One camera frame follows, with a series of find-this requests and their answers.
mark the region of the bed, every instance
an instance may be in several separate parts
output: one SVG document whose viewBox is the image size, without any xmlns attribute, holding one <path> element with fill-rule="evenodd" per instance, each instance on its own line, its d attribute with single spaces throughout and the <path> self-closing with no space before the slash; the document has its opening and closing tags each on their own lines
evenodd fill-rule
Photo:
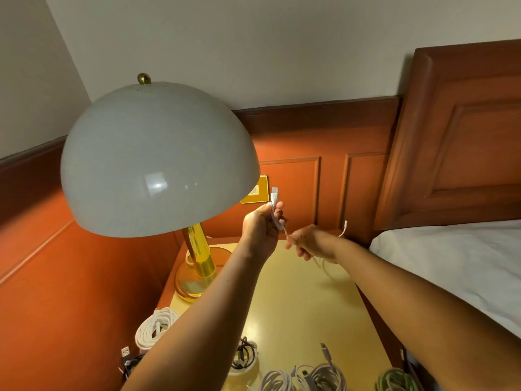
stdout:
<svg viewBox="0 0 521 391">
<path fill-rule="evenodd" d="M 521 337 L 521 40 L 420 48 L 371 250 Z"/>
<path fill-rule="evenodd" d="M 521 220 L 389 230 L 370 250 L 521 338 Z"/>
</svg>

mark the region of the wall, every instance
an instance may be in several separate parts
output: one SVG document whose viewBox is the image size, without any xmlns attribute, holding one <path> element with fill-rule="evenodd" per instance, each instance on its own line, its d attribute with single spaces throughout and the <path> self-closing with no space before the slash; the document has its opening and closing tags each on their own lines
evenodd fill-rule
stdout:
<svg viewBox="0 0 521 391">
<path fill-rule="evenodd" d="M 90 104 L 45 0 L 2 0 L 0 158 L 63 136 Z"/>
<path fill-rule="evenodd" d="M 377 98 L 236 111 L 250 132 L 268 184 L 290 219 L 288 231 L 315 223 L 343 227 L 368 244 L 390 151 L 399 98 Z M 244 215 L 260 204 L 235 204 L 202 223 L 211 237 L 240 236 Z"/>
<path fill-rule="evenodd" d="M 0 388 L 109 391 L 179 243 L 94 235 L 60 187 L 63 140 L 0 162 Z"/>
<path fill-rule="evenodd" d="M 47 1 L 92 100 L 141 71 L 232 109 L 394 95 L 415 48 L 521 36 L 521 0 Z"/>
</svg>

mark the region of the forearm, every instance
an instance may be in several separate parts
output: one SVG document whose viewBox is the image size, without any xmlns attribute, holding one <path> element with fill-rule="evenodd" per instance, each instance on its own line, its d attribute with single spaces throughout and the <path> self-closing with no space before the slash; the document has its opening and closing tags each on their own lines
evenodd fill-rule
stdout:
<svg viewBox="0 0 521 391">
<path fill-rule="evenodd" d="M 447 291 L 345 239 L 325 238 L 394 334 L 448 391 L 521 389 L 521 343 Z"/>
<path fill-rule="evenodd" d="M 238 244 L 219 276 L 146 354 L 123 391 L 221 389 L 262 267 L 249 251 Z"/>
</svg>

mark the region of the brass lamp stem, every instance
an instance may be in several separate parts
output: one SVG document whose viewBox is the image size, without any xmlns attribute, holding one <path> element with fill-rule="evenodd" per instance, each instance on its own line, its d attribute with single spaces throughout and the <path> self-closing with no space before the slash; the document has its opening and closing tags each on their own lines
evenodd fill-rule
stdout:
<svg viewBox="0 0 521 391">
<path fill-rule="evenodd" d="M 215 272 L 215 265 L 212 261 L 210 246 L 208 245 L 201 224 L 196 223 L 188 228 L 183 228 L 182 232 L 198 276 L 212 276 Z"/>
</svg>

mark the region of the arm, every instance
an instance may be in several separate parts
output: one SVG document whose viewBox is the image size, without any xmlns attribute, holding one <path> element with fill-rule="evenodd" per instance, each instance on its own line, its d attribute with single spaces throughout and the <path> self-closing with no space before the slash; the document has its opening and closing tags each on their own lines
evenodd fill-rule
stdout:
<svg viewBox="0 0 521 391">
<path fill-rule="evenodd" d="M 276 217 L 284 223 L 282 203 Z M 205 293 L 145 355 L 122 391 L 218 391 L 226 380 L 264 262 L 277 245 L 271 206 L 244 218 L 242 238 Z"/>
<path fill-rule="evenodd" d="M 521 340 L 446 290 L 310 225 L 297 255 L 342 266 L 389 328 L 447 391 L 521 389 Z"/>
</svg>

